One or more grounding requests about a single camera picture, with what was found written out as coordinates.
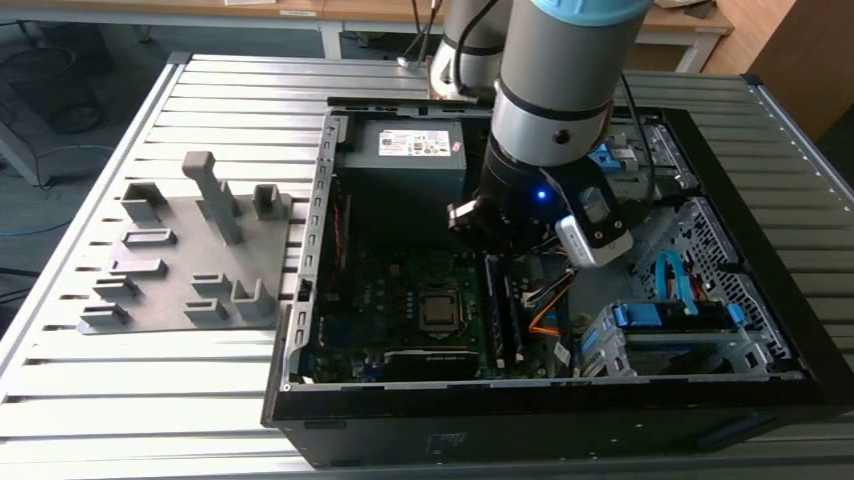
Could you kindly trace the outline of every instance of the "open computer tower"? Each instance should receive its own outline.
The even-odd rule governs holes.
[[[262,410],[312,465],[688,454],[854,404],[848,366],[687,112],[639,109],[655,208],[632,250],[574,270],[553,245],[496,268],[448,232],[488,109],[329,105]],[[620,199],[648,181],[631,125],[616,109],[591,154]]]

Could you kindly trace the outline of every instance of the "wooden cabinet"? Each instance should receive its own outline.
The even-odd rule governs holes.
[[[705,73],[753,73],[817,139],[854,103],[854,1],[717,0],[735,25]]]

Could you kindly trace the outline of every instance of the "black computer case frame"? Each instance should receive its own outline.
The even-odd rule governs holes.
[[[470,108],[414,100],[329,103],[377,115],[402,107],[424,114],[428,107]],[[672,134],[807,378],[582,388],[553,379],[542,388],[280,391],[288,330],[282,321],[261,422],[284,432],[313,466],[689,454],[720,449],[783,425],[828,418],[854,405],[854,374],[689,114],[652,108],[639,113],[659,117]],[[624,114],[617,109],[616,115]]]

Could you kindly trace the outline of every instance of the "aluminum extrusion table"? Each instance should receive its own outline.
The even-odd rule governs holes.
[[[74,328],[127,224],[127,180],[197,195],[186,150],[210,150],[234,194],[276,182],[305,218],[324,99],[425,98],[424,71],[389,62],[173,56],[0,343],[0,478],[490,476],[651,471],[632,478],[847,478],[854,416],[789,426],[723,452],[524,465],[314,472],[260,426],[272,331],[85,337]],[[761,87],[739,77],[629,76],[641,105],[685,108],[854,364],[854,195]],[[294,290],[292,225],[281,298]],[[715,467],[697,473],[697,469]],[[660,470],[679,470],[667,474]]]

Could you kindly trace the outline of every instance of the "metal slats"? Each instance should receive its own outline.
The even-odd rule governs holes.
[[[83,337],[73,327],[89,300],[75,297],[91,295],[87,285],[98,272],[89,269],[109,258],[110,247],[102,243],[126,228],[126,214],[109,199],[135,180],[155,180],[168,196],[197,195],[180,172],[180,160],[189,150],[208,150],[218,160],[216,174],[229,180],[234,194],[250,193],[260,182],[276,183],[296,200],[282,266],[286,299],[296,288],[300,222],[308,210],[324,100],[328,96],[425,98],[422,76],[422,70],[401,72],[388,62],[194,56],[134,141],[89,227],[69,250],[63,272],[45,292],[30,327],[34,334],[21,346],[27,361],[3,374],[10,397],[0,403],[5,438],[0,476],[310,472],[284,437],[258,424],[272,332]],[[691,111],[816,315],[837,347],[851,352],[847,360],[854,364],[854,221],[827,179],[815,175],[739,78],[635,74],[629,82],[640,105]],[[851,461],[849,418],[787,427],[707,457],[608,462],[651,469],[664,468],[661,463],[667,468],[693,468]],[[2,474],[5,466],[17,469],[11,475]],[[557,468],[564,472],[588,467],[565,462]],[[796,468],[769,468],[780,478],[804,475]],[[725,471],[755,475],[740,468]]]

